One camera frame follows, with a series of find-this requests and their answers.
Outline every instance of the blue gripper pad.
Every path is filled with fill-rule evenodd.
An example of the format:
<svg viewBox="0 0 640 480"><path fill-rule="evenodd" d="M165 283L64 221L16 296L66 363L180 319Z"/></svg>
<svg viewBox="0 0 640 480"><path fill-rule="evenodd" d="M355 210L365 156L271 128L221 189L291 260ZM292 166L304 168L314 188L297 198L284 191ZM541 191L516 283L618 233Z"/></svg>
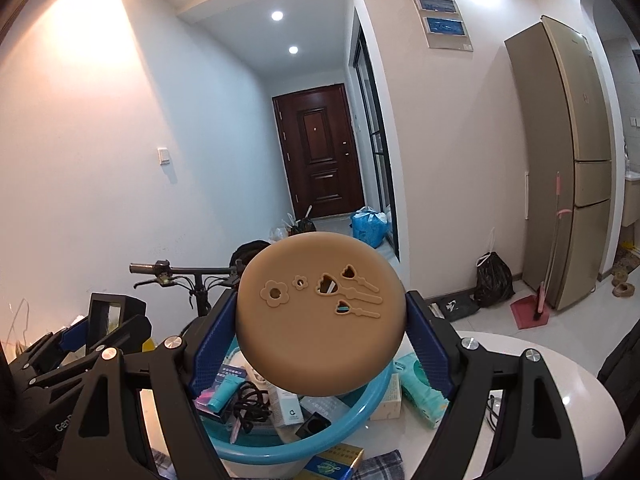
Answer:
<svg viewBox="0 0 640 480"><path fill-rule="evenodd" d="M213 384L236 334L237 298L236 292L229 296L193 357L193 377L189 390L194 399Z"/></svg>
<svg viewBox="0 0 640 480"><path fill-rule="evenodd" d="M75 325L67 328L60 338L60 349L65 352L76 352L86 343L86 334L89 329L89 318L85 317Z"/></svg>
<svg viewBox="0 0 640 480"><path fill-rule="evenodd" d="M406 295L406 334L431 387L449 399L454 384L449 375L447 353L410 294Z"/></svg>

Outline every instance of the brown slipper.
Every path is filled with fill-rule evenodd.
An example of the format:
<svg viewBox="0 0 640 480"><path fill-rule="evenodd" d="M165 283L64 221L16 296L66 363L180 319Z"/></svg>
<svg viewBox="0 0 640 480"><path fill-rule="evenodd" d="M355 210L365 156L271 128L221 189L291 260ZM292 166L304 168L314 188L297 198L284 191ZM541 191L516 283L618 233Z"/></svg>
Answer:
<svg viewBox="0 0 640 480"><path fill-rule="evenodd" d="M620 283L613 288L613 295L616 298L630 298L635 291L636 288L631 283Z"/></svg>
<svg viewBox="0 0 640 480"><path fill-rule="evenodd" d="M613 280L611 280L611 285L618 286L620 283L625 283L628 279L629 273L626 272L626 270L617 270L613 273Z"/></svg>

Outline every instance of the white tiled floor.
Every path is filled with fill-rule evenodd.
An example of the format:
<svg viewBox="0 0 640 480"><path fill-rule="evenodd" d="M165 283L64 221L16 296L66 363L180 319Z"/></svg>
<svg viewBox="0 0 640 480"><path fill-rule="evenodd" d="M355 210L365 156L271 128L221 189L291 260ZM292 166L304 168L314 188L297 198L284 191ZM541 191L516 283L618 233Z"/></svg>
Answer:
<svg viewBox="0 0 640 480"><path fill-rule="evenodd" d="M342 235L351 236L353 234L351 227L351 219L349 215L330 216L327 218L319 218L314 220L318 231L340 233ZM400 262L394 253L393 248L387 240L384 240L380 247L376 249L387 260L391 266L398 272Z"/></svg>
<svg viewBox="0 0 640 480"><path fill-rule="evenodd" d="M596 291L568 309L551 311L545 326L518 330L510 304L533 292L524 282L515 282L516 294L509 301L481 308L465 319L453 322L457 330L475 330L517 337L559 352L594 375L620 340L640 319L640 268L629 276L638 288L631 298L616 298L611 278L596 286Z"/></svg>

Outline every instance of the tan silicone disc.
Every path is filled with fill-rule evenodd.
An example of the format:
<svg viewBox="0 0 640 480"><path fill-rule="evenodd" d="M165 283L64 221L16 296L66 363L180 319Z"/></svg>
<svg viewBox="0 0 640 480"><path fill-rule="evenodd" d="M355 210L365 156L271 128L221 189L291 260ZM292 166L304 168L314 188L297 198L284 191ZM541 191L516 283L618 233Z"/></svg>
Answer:
<svg viewBox="0 0 640 480"><path fill-rule="evenodd" d="M389 364L405 316L404 287L376 250L345 235L305 233L266 248L244 270L236 333L269 382L328 397Z"/></svg>

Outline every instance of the plaid cloth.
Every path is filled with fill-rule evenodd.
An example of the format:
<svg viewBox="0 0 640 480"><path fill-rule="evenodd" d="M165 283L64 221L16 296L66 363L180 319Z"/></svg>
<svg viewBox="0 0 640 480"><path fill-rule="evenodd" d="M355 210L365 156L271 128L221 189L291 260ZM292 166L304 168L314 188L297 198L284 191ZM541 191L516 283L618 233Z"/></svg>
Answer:
<svg viewBox="0 0 640 480"><path fill-rule="evenodd" d="M158 473L168 480L177 480L171 459L155 449L153 454ZM400 452L396 449L391 453L363 460L353 475L353 480L404 480Z"/></svg>

